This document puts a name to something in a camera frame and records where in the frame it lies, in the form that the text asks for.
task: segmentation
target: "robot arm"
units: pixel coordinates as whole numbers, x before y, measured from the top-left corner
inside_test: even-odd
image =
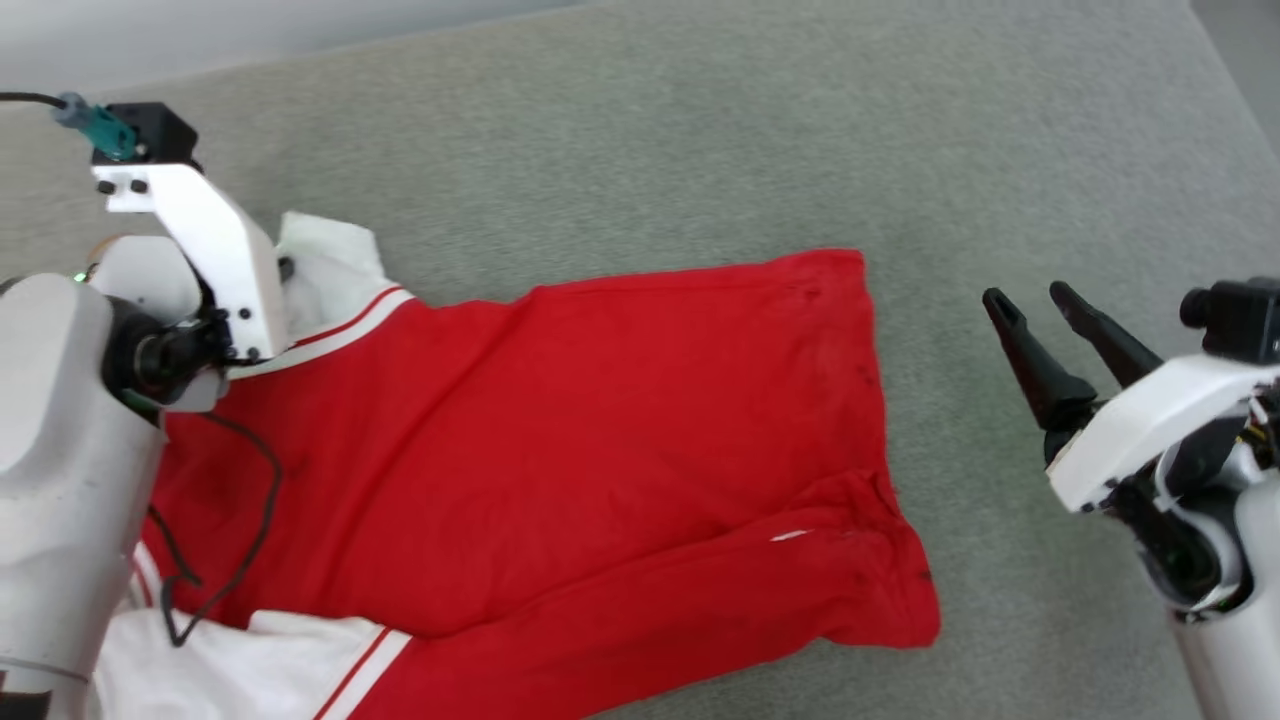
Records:
[[[155,213],[87,283],[0,286],[0,716],[79,717],[164,442],[232,365],[287,347],[270,238],[191,159],[164,105],[116,105],[142,155],[95,154],[108,210]]]
[[[1208,720],[1280,711],[1280,286],[1197,290],[1184,324],[1203,355],[1167,363],[1065,283],[1051,296],[1124,389],[1101,404],[998,290],[983,304],[1044,430],[1050,484],[1071,512],[1124,523],[1169,609]]]

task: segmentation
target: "white sleeve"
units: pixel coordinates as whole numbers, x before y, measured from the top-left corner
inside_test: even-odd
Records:
[[[132,610],[108,628],[93,689],[105,720],[339,720],[407,642],[357,618],[259,611],[244,630],[201,621],[175,648],[159,610]]]
[[[351,223],[285,213],[276,252],[293,261],[284,283],[291,341],[349,320],[396,286],[383,270],[374,232]]]

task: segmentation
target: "white wall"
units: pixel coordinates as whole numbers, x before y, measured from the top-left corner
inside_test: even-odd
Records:
[[[1280,152],[1280,0],[1194,0],[1192,6]]]
[[[573,3],[0,0],[0,88],[92,92]]]

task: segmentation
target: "white stripe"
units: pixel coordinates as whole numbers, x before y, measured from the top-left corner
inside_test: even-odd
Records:
[[[142,578],[137,571],[129,575],[129,589],[125,591],[124,602],[129,605],[128,610],[141,610],[147,606],[147,596],[142,593]]]
[[[781,536],[769,538],[769,542],[782,542],[785,539],[797,538],[800,536],[808,536],[808,534],[809,530],[791,530],[790,533],[782,533]]]
[[[156,566],[156,561],[151,557],[151,552],[147,550],[147,546],[140,542],[133,548],[133,561],[138,564],[138,574],[142,575],[140,580],[142,580],[147,588],[147,596],[151,597],[151,605],[160,605],[160,569]]]
[[[365,660],[365,664],[360,666],[356,675],[342,689],[342,694],[329,706],[329,711],[320,720],[346,720],[349,717],[356,711],[356,707],[360,706],[360,702],[365,700],[365,696],[369,694],[369,691],[374,688],[374,684],[378,683],[378,678],[383,676],[383,673],[392,666],[396,657],[404,650],[408,641],[410,635],[398,630],[387,633],[383,642]]]
[[[394,292],[388,292],[385,296],[383,296],[381,300],[378,301],[378,304],[372,309],[367,311],[367,314],[364,318],[360,319],[358,323],[351,325],[349,328],[339,333],[334,333],[324,340],[317,340],[312,343],[303,345],[302,347],[289,350],[284,355],[280,355],[274,360],[262,363],[261,365],[253,365],[252,368],[233,368],[228,373],[228,375],[233,380],[241,378],[251,378],[253,375],[261,375],[265,373],[284,370],[285,368],[293,368],[308,360],[315,360],[321,355],[328,355],[329,352],[333,352],[334,350],[351,345],[352,342],[372,332],[372,329],[380,325],[383,320],[389,318],[390,314],[397,307],[399,307],[404,302],[408,302],[410,300],[413,300],[413,295],[411,295],[404,288],[398,288]]]

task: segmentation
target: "white plastic casing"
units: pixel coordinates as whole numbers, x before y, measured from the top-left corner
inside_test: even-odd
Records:
[[[1174,637],[1206,720],[1280,717],[1280,482],[1248,488],[1235,506],[1253,593],[1224,616]]]
[[[101,379],[111,307],[69,278],[0,295],[0,673],[79,717],[164,434]]]
[[[108,211],[155,213],[160,219],[212,290],[218,307],[228,311],[238,359],[284,352],[288,334],[275,249],[234,200],[189,165],[93,165],[93,174],[115,186]]]
[[[1053,492],[1078,511],[1192,432],[1280,378],[1280,365],[1245,365],[1208,355],[1175,357],[1098,410],[1048,468]]]

